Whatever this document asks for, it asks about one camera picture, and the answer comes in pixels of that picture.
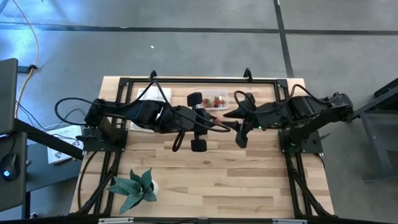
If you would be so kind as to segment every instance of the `table leg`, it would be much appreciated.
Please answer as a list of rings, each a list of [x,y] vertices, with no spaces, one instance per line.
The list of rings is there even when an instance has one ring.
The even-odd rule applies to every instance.
[[[30,218],[30,192],[25,193],[25,202],[22,204],[22,219]]]

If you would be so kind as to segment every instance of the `metal bracket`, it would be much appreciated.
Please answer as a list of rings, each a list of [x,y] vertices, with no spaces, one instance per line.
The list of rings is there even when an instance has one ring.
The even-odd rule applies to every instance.
[[[278,218],[278,219],[273,219],[272,223],[273,224],[307,224],[307,221],[306,220],[293,220],[293,219]]]
[[[284,88],[287,88],[287,87],[288,87],[287,79],[286,79],[286,78],[277,79],[276,82],[277,82],[278,84],[280,84],[280,85],[281,85],[282,87],[284,87]]]
[[[37,69],[36,65],[18,66],[18,73],[29,73],[32,69]]]
[[[125,86],[127,83],[129,83],[130,78],[120,78],[119,79],[119,87]]]
[[[153,70],[153,71],[150,73],[150,75],[149,75],[149,81],[152,81],[152,80],[154,79],[154,77],[156,77],[156,76],[157,76],[156,71]]]
[[[86,128],[83,130],[84,136],[79,136],[78,139],[83,142],[83,150],[86,152],[123,152],[126,148],[127,134],[129,130],[125,128],[119,129],[118,142],[105,142],[101,141],[101,131],[96,129],[94,133],[91,129]]]
[[[98,224],[133,223],[134,218],[100,218]]]
[[[245,69],[243,77],[244,78],[249,78],[249,82],[253,82],[253,76],[251,75],[251,72],[250,72],[249,68]]]
[[[296,154],[296,153],[323,153],[322,138],[319,136],[319,132],[315,131],[311,133],[301,145],[293,145],[289,141],[289,130],[280,129],[279,134],[279,144],[280,150],[283,153]]]

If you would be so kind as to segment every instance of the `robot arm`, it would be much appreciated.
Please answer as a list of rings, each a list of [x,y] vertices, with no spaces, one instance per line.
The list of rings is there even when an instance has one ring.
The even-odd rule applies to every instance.
[[[243,101],[238,101],[236,95],[245,95]],[[310,96],[292,96],[284,102],[255,105],[255,99],[250,93],[237,91],[234,94],[238,109],[224,114],[226,118],[242,119],[242,123],[223,122],[234,129],[236,144],[245,148],[248,143],[247,134],[253,129],[268,128],[288,129],[288,143],[300,144],[309,135],[330,122],[345,121],[353,112],[353,104],[346,94],[335,93],[332,97],[322,99]]]
[[[164,101],[139,100],[153,83],[159,87]],[[62,121],[67,122],[57,113],[58,105],[65,100],[82,99],[65,98],[55,105],[56,115]],[[193,132],[195,138],[191,140],[192,151],[205,152],[207,150],[206,141],[200,139],[201,135],[207,134],[208,131],[225,133],[231,130],[223,124],[215,123],[213,120],[216,117],[210,115],[204,108],[197,108],[197,105],[200,103],[202,103],[201,93],[192,93],[187,96],[187,105],[191,108],[186,106],[172,106],[164,96],[160,85],[156,81],[153,81],[131,103],[115,103],[101,99],[93,101],[84,124],[90,128],[91,134],[78,136],[77,138],[83,141],[85,151],[97,151],[98,149],[104,151],[123,151],[126,145],[128,130],[116,127],[108,119],[119,118],[130,120],[139,127],[151,129],[156,133],[178,133],[172,148],[174,152],[179,149],[185,133]],[[223,129],[214,129],[213,126],[221,126]]]

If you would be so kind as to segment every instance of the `desk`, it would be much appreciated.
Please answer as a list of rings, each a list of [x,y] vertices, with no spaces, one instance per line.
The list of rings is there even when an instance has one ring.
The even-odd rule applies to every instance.
[[[104,77],[99,98],[116,99],[120,77]],[[304,85],[300,78],[288,79],[289,88]],[[203,89],[229,91],[229,108],[212,113],[222,114],[236,109],[233,92],[250,92],[256,104],[275,101],[275,93],[269,84],[219,84],[219,83],[160,83],[172,88],[172,105],[186,105],[187,95]],[[135,83],[132,99],[138,88],[147,84]],[[296,95],[303,91],[296,90]],[[152,178],[159,185],[157,202],[141,202],[123,216],[129,217],[213,217],[213,218],[292,218],[292,199],[287,178],[285,157],[280,152],[276,130],[253,130],[248,134],[248,147],[240,149],[234,142],[236,132],[215,133],[204,137],[208,151],[195,153],[190,150],[193,134],[187,133],[178,152],[172,152],[176,134],[155,134],[130,131],[126,151],[119,166],[119,177],[129,178],[129,171],[141,175],[152,168]],[[104,153],[99,152],[88,165],[81,186],[82,202],[88,200],[100,179]],[[321,160],[311,154],[303,154],[303,164],[308,188],[325,210],[333,213],[328,184]],[[298,190],[300,208],[304,211],[302,193]],[[104,191],[101,212],[106,204],[108,191]],[[115,195],[112,216],[119,215],[125,196]],[[77,192],[71,212],[78,210]]]
[[[64,180],[77,177],[81,167],[79,160],[67,160],[59,164],[49,164],[47,146],[31,144],[27,148],[26,193],[22,205],[22,218],[30,217],[30,195],[34,190],[57,184]]]

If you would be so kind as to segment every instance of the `white cable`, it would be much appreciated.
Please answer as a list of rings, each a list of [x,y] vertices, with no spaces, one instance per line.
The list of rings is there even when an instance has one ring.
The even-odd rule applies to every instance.
[[[23,12],[22,9],[19,7],[18,3],[17,3],[15,0],[12,0],[12,1],[14,1],[14,3],[15,3],[15,5],[17,6],[18,10],[19,10],[19,11],[21,12],[21,14],[24,16],[27,25],[29,26],[29,28],[31,29],[31,31],[32,31],[32,33],[33,33],[33,36],[35,37],[36,46],[37,46],[37,52],[36,52],[36,58],[35,58],[35,61],[34,61],[33,64],[34,64],[34,65],[37,65],[37,59],[39,59],[40,48],[39,48],[39,41],[37,40],[37,37],[36,37],[36,33],[35,33],[35,31],[33,30],[33,28],[32,28],[32,26],[31,26],[29,20],[26,18],[24,12]],[[19,91],[19,97],[18,97],[18,101],[17,101],[18,103],[21,102],[22,95],[24,94],[24,90],[25,90],[26,83],[27,83],[27,82],[29,81],[29,79],[33,76],[33,73],[34,73],[34,69],[31,68],[31,69],[30,69],[30,72],[29,72],[29,74],[28,74],[28,76],[26,77],[24,83],[22,84],[21,90]],[[18,105],[16,106],[16,108],[15,108],[15,118],[18,118],[18,110],[19,110],[19,104],[18,104]]]
[[[70,124],[67,124],[67,123],[51,124],[51,125],[49,125],[47,127],[42,128],[41,130],[47,129],[49,127],[57,126],[57,125],[70,125]]]

